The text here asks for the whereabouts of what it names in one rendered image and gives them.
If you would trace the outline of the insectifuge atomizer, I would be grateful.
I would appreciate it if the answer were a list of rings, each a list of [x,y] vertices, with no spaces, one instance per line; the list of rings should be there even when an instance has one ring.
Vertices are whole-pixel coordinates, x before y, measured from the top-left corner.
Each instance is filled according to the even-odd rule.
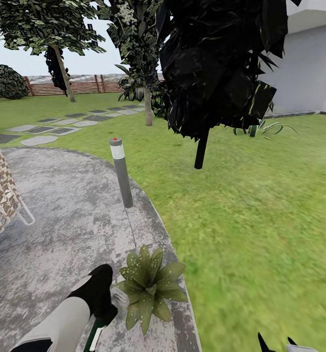
[[[103,321],[96,317],[89,339],[85,345],[84,352],[95,352],[100,336],[105,328]]]

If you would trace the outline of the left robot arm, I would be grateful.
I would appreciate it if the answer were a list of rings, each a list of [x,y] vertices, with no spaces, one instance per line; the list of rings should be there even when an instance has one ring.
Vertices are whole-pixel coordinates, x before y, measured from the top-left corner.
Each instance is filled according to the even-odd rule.
[[[9,352],[74,352],[93,314],[103,321],[104,326],[109,326],[118,313],[113,301],[128,308],[127,295],[115,286],[109,289],[111,281],[110,267],[103,264],[95,268]]]

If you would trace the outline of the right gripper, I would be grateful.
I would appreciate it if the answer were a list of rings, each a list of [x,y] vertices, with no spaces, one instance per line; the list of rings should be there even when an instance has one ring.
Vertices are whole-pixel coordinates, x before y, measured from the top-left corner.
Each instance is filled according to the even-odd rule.
[[[261,347],[262,352],[275,352],[275,351],[271,351],[271,350],[267,347],[267,345],[266,345],[266,343],[264,342],[264,340],[263,340],[263,338],[262,338],[262,336],[261,336],[260,333],[258,333],[258,339],[259,339],[259,343],[260,343],[260,347]],[[289,337],[288,337],[287,339],[288,339],[288,341],[289,341],[290,344],[294,344],[294,345],[295,345],[295,343],[294,343]]]

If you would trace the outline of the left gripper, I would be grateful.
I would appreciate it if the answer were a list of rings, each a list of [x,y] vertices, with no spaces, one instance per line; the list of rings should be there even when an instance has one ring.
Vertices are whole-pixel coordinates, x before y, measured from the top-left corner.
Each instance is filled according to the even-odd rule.
[[[97,309],[93,312],[95,317],[103,321],[104,326],[109,326],[117,313],[118,308],[111,303],[111,294],[108,299],[104,303],[99,304]]]

